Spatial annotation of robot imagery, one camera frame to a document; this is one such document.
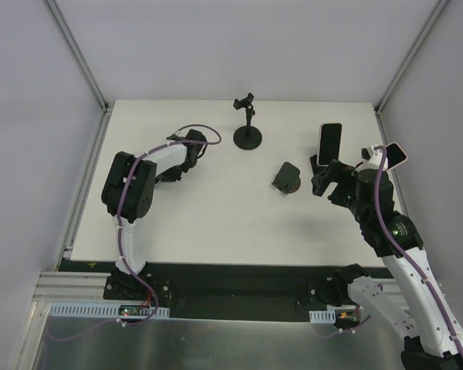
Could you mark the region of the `brown round base phone stand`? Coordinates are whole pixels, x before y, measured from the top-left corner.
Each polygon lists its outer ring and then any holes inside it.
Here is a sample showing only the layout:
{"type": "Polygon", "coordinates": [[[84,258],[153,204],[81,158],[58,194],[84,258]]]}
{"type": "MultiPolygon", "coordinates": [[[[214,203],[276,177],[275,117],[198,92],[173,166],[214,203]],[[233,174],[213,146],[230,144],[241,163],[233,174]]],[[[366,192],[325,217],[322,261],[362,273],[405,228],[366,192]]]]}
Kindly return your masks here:
{"type": "Polygon", "coordinates": [[[275,178],[272,185],[283,194],[292,194],[301,187],[300,170],[290,162],[284,162],[275,178]]]}

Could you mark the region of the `black round base clamp stand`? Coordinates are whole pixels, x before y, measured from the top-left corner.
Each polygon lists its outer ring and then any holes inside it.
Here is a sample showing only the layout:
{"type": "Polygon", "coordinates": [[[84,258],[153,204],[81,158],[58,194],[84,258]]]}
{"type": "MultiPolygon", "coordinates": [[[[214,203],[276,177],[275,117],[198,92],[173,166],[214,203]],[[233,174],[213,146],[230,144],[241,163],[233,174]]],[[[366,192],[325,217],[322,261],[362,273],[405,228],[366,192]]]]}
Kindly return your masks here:
{"type": "Polygon", "coordinates": [[[254,98],[254,95],[249,92],[245,98],[235,99],[233,102],[235,110],[245,110],[246,124],[237,128],[233,135],[234,144],[241,150],[254,150],[262,143],[261,131],[252,125],[252,119],[255,116],[254,98]]]}

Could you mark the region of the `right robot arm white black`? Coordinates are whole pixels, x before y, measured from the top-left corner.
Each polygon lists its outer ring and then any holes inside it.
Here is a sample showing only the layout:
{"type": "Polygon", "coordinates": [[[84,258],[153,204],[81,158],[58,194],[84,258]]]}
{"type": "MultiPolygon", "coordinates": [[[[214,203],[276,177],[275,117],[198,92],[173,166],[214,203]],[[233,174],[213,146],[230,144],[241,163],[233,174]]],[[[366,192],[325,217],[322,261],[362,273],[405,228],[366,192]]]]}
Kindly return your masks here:
{"type": "Polygon", "coordinates": [[[358,264],[342,267],[318,288],[325,304],[358,304],[373,319],[393,330],[404,349],[405,369],[463,369],[463,327],[452,314],[428,263],[424,243],[409,217],[394,209],[394,187],[374,164],[357,167],[339,160],[313,164],[313,194],[348,209],[363,239],[393,276],[407,308],[393,302],[358,264]]]}

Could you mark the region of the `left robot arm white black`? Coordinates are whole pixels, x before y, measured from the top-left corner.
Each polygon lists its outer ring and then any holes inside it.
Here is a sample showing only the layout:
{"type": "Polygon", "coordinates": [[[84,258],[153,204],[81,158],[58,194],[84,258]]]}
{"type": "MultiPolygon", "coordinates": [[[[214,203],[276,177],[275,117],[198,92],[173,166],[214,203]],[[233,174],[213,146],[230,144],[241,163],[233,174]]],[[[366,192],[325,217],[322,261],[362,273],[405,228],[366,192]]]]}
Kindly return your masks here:
{"type": "Polygon", "coordinates": [[[195,167],[208,146],[205,135],[190,129],[185,136],[170,135],[166,142],[135,156],[120,151],[113,158],[101,193],[117,237],[117,269],[128,274],[121,291],[132,300],[147,293],[147,280],[139,273],[146,264],[142,245],[136,242],[138,220],[148,213],[157,183],[179,181],[195,167]]]}

